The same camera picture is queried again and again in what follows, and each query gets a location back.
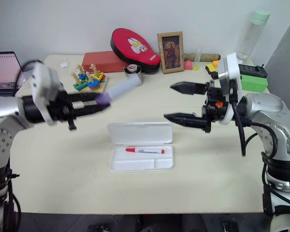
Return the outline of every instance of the water bottle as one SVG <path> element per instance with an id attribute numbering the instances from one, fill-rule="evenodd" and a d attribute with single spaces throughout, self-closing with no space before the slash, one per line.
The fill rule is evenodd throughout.
<path id="1" fill-rule="evenodd" d="M 239 62 L 246 61 L 250 57 L 269 17 L 269 11 L 262 9 L 255 10 L 254 15 L 250 19 L 249 27 L 237 48 L 236 53 Z"/>

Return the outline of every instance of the black cable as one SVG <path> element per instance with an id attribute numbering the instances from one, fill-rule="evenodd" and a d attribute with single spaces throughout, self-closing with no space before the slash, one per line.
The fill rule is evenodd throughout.
<path id="1" fill-rule="evenodd" d="M 237 112 L 237 109 L 236 109 L 236 107 L 237 107 L 236 102 L 232 102 L 231 105 L 232 105 L 232 109 L 233 109 L 233 112 L 234 112 L 235 122 L 236 122 L 237 127 L 238 127 L 238 132 L 240 134 L 242 156 L 245 156 L 246 155 L 246 144 L 245 144 L 244 127 L 243 127 L 240 115 L 239 115 L 239 113 Z"/>
<path id="2" fill-rule="evenodd" d="M 258 134 L 257 133 L 254 133 L 252 134 L 251 136 L 249 136 L 248 139 L 246 139 L 246 142 L 245 142 L 245 146 L 247 146 L 247 144 L 250 142 L 250 140 L 252 140 L 254 137 L 256 137 Z"/>
<path id="3" fill-rule="evenodd" d="M 278 192 L 276 192 L 273 188 L 269 187 L 269 185 L 265 181 L 266 166 L 267 166 L 267 164 L 266 164 L 266 161 L 264 160 L 264 165 L 263 165 L 263 169 L 262 169 L 262 183 L 263 183 L 264 187 L 266 188 L 266 190 L 268 190 L 270 193 L 274 194 L 276 197 L 278 197 L 278 198 L 282 199 L 283 201 L 287 202 L 288 204 L 290 204 L 290 200 L 288 198 L 285 198 L 284 196 L 282 196 Z"/>
<path id="4" fill-rule="evenodd" d="M 10 159 L 8 160 L 6 168 L 8 171 L 8 175 L 11 175 Z M 13 218 L 13 213 L 14 213 L 14 207 L 13 207 L 13 188 L 12 188 L 11 180 L 8 181 L 8 196 L 9 196 L 9 203 L 8 203 L 8 207 L 7 207 L 5 229 L 10 229 L 11 225 L 13 225 L 12 218 Z"/>
<path id="5" fill-rule="evenodd" d="M 15 96 L 15 94 L 16 94 L 16 92 L 17 92 L 17 82 L 18 82 L 18 79 L 19 79 L 19 77 L 20 77 L 21 72 L 25 69 L 25 67 L 26 67 L 27 65 L 29 65 L 29 64 L 31 64 L 31 63 L 35 63 L 35 62 L 39 62 L 39 63 L 42 63 L 42 64 L 43 64 L 42 61 L 40 61 L 40 60 L 38 60 L 38 59 L 34 59 L 34 60 L 29 60 L 29 61 L 27 61 L 26 63 L 24 63 L 24 64 L 20 67 L 20 69 L 19 69 L 19 71 L 18 71 L 18 73 L 17 73 L 17 75 L 16 75 L 15 81 L 14 81 L 14 87 L 13 87 L 13 91 L 12 91 L 12 96 Z"/>
<path id="6" fill-rule="evenodd" d="M 266 129 L 270 133 L 270 135 L 272 137 L 272 140 L 273 140 L 273 150 L 272 150 L 272 153 L 268 156 L 268 155 L 265 154 L 265 152 L 261 152 L 261 155 L 262 155 L 262 157 L 264 159 L 267 159 L 267 160 L 268 159 L 272 159 L 276 155 L 277 146 L 278 146 L 278 144 L 277 144 L 278 143 L 278 140 L 277 140 L 277 137 L 276 137 L 275 132 L 269 126 L 266 126 L 266 125 L 261 124 L 261 123 L 251 122 L 250 124 L 251 124 L 251 126 L 262 127 L 262 128 Z"/>
<path id="7" fill-rule="evenodd" d="M 16 224 L 16 231 L 19 230 L 20 227 L 20 222 L 21 222 L 21 209 L 20 209 L 20 204 L 18 199 L 15 197 L 15 195 L 13 194 L 13 199 L 16 203 L 16 207 L 17 207 L 17 224 Z"/>

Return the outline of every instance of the case lid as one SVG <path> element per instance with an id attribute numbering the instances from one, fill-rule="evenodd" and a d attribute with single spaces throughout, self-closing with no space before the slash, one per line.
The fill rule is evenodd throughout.
<path id="1" fill-rule="evenodd" d="M 128 122 L 107 125 L 116 145 L 166 144 L 173 140 L 170 122 Z"/>

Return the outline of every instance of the white wall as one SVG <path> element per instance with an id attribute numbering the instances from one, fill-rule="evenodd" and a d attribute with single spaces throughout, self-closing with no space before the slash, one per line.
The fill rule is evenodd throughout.
<path id="1" fill-rule="evenodd" d="M 142 35 L 158 50 L 157 33 L 183 31 L 185 52 L 235 50 L 256 8 L 272 14 L 252 54 L 267 63 L 290 25 L 290 0 L 0 0 L 0 51 L 21 62 L 49 54 L 111 50 L 114 29 Z"/>

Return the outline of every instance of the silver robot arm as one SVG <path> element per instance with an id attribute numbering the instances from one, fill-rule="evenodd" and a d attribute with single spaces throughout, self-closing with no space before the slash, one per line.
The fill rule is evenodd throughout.
<path id="1" fill-rule="evenodd" d="M 20 225 L 20 214 L 14 212 L 11 179 L 17 177 L 10 169 L 10 150 L 14 137 L 21 130 L 35 123 L 67 121 L 69 129 L 76 129 L 73 120 L 79 116 L 94 114 L 110 104 L 97 105 L 94 100 L 99 93 L 67 94 L 57 73 L 45 65 L 35 63 L 32 76 L 33 96 L 0 97 L 0 232 L 15 232 Z M 73 102 L 83 102 L 83 108 L 74 108 Z"/>
<path id="2" fill-rule="evenodd" d="M 267 215 L 273 216 L 271 232 L 290 230 L 290 110 L 277 96 L 272 94 L 246 95 L 246 118 L 267 125 L 277 137 L 277 151 L 272 159 L 264 160 L 263 181 L 266 178 L 268 188 L 264 188 L 263 208 Z M 269 131 L 251 126 L 258 134 L 269 155 L 273 150 L 273 140 Z"/>
<path id="3" fill-rule="evenodd" d="M 185 127 L 211 131 L 211 123 L 228 124 L 235 120 L 239 128 L 242 155 L 246 154 L 243 127 L 250 126 L 264 147 L 262 160 L 263 210 L 272 216 L 271 232 L 290 231 L 290 110 L 275 95 L 249 93 L 242 97 L 236 55 L 219 62 L 219 81 L 205 84 L 180 82 L 171 88 L 184 94 L 206 94 L 202 116 L 165 114 L 168 120 Z"/>
<path id="4" fill-rule="evenodd" d="M 15 97 L 0 97 L 0 228 L 3 230 L 5 199 L 8 195 L 7 182 L 12 178 L 8 162 L 15 135 L 33 124 L 26 120 L 23 100 Z M 14 215 L 7 215 L 8 224 L 15 224 Z"/>

